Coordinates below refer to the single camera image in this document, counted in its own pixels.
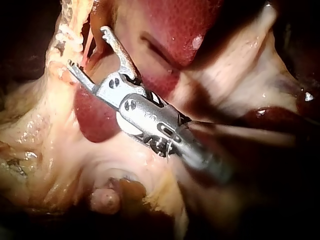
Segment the metal forceps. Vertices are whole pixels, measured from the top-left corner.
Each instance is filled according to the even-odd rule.
[[[95,84],[71,60],[67,69],[97,98],[116,110],[120,128],[157,155],[167,157],[177,154],[183,162],[198,171],[227,182],[232,175],[229,166],[203,148],[193,134],[180,127],[190,118],[142,85],[139,73],[120,41],[107,27],[101,27],[103,39],[120,59],[118,71],[109,74],[100,84]]]

